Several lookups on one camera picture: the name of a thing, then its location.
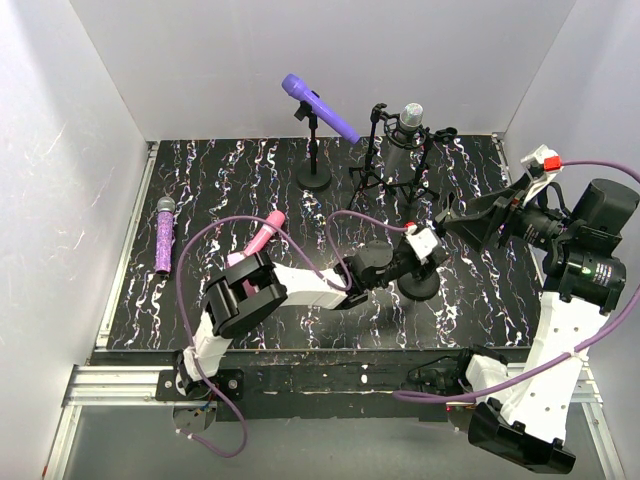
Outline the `silver microphone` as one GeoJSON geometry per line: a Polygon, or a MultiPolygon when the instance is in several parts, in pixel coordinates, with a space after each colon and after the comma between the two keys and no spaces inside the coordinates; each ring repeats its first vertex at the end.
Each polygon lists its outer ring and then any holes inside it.
{"type": "Polygon", "coordinates": [[[405,150],[412,150],[420,138],[419,128],[422,126],[423,107],[419,103],[409,103],[399,113],[395,129],[389,136],[389,154],[385,163],[385,177],[395,174],[399,161],[405,150]]]}

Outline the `black round-base stand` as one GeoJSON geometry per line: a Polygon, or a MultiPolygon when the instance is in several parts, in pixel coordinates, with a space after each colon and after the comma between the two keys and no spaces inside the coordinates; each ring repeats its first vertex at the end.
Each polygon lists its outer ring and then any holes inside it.
{"type": "MultiPolygon", "coordinates": [[[[454,193],[453,192],[449,193],[447,195],[447,197],[446,197],[446,200],[444,201],[443,210],[445,208],[447,208],[447,207],[451,208],[451,205],[452,205],[454,199],[455,199],[454,193]]],[[[440,242],[441,242],[441,247],[444,247],[445,250],[448,252],[448,260],[449,260],[451,255],[450,255],[450,252],[448,251],[448,249],[446,248],[446,246],[445,246],[445,244],[443,242],[443,239],[444,239],[445,235],[442,235],[442,212],[434,219],[434,225],[432,227],[429,227],[429,228],[433,229],[434,232],[439,237],[440,242]]],[[[400,246],[400,245],[406,245],[406,246],[410,247],[409,244],[407,243],[407,241],[405,240],[404,234],[403,234],[403,237],[402,237],[400,243],[398,244],[398,246],[400,246]]],[[[418,285],[417,283],[414,283],[410,279],[409,275],[405,275],[405,276],[403,276],[403,277],[401,277],[400,279],[397,280],[397,285],[398,285],[398,288],[399,288],[400,292],[405,297],[407,297],[407,298],[409,298],[411,300],[415,300],[415,301],[426,301],[426,300],[432,299],[438,293],[439,288],[440,288],[440,284],[439,284],[438,288],[429,288],[429,287],[424,288],[424,287],[421,287],[420,285],[418,285]]]]}
{"type": "Polygon", "coordinates": [[[299,121],[308,120],[310,130],[308,165],[302,165],[296,173],[296,180],[301,189],[320,192],[326,190],[331,184],[331,172],[324,165],[318,165],[318,142],[316,131],[318,128],[317,115],[312,111],[312,106],[306,101],[300,101],[299,107],[294,114],[299,121]]]}

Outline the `purple glitter microphone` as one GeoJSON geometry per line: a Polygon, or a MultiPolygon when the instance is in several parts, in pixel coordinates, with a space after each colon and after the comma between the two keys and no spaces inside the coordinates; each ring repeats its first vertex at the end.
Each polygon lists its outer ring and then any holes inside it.
{"type": "Polygon", "coordinates": [[[154,266],[155,271],[162,275],[171,272],[175,210],[176,203],[171,197],[164,196],[158,200],[154,266]]]}

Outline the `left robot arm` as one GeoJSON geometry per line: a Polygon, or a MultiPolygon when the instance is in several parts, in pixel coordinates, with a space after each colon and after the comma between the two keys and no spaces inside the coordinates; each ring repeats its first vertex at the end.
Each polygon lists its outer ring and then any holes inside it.
{"type": "Polygon", "coordinates": [[[275,263],[263,252],[253,254],[222,271],[207,286],[192,344],[178,354],[176,389],[188,396],[203,388],[202,375],[215,377],[232,341],[254,330],[280,307],[350,310],[367,302],[372,291],[392,282],[411,300],[429,300],[440,287],[437,268],[448,258],[439,240],[403,238],[395,248],[371,241],[332,270],[316,275],[275,263]]]}

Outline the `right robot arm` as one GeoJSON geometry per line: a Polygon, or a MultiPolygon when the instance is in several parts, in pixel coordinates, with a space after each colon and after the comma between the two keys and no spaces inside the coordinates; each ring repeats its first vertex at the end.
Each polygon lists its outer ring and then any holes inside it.
{"type": "Polygon", "coordinates": [[[595,179],[573,210],[551,209],[546,188],[521,178],[469,205],[469,215],[445,211],[439,227],[475,251],[517,237],[546,254],[528,379],[516,382],[506,360],[484,347],[458,358],[458,382],[476,396],[469,442],[534,473],[568,474],[575,457],[565,447],[567,411],[584,362],[575,347],[596,335],[618,304],[626,267],[613,252],[639,195],[595,179]]]}

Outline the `purple smooth microphone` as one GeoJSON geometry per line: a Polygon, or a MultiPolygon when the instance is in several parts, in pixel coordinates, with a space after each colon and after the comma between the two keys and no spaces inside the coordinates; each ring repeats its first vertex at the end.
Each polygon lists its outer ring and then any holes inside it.
{"type": "Polygon", "coordinates": [[[281,86],[295,100],[309,104],[311,111],[346,141],[351,144],[359,141],[360,135],[356,130],[317,96],[300,77],[290,73],[282,80],[281,86]]]}

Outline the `black tripod shock-mount stand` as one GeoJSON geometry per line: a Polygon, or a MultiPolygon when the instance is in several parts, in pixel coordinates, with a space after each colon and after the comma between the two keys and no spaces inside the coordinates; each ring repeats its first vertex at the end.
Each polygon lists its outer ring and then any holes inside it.
{"type": "Polygon", "coordinates": [[[395,114],[387,111],[385,103],[374,105],[370,115],[371,130],[364,164],[349,169],[349,175],[358,177],[359,181],[347,204],[348,209],[352,209],[356,200],[371,189],[402,199],[408,208],[425,197],[433,201],[440,199],[440,194],[426,184],[425,175],[429,171],[427,157],[435,145],[451,144],[458,137],[458,130],[446,127],[433,131],[423,125],[423,114],[424,109],[418,103],[409,103],[395,114]],[[374,166],[374,157],[380,153],[376,144],[378,126],[383,127],[388,142],[388,153],[379,168],[374,166]],[[413,177],[401,180],[401,163],[408,160],[413,152],[419,155],[413,177]]]}

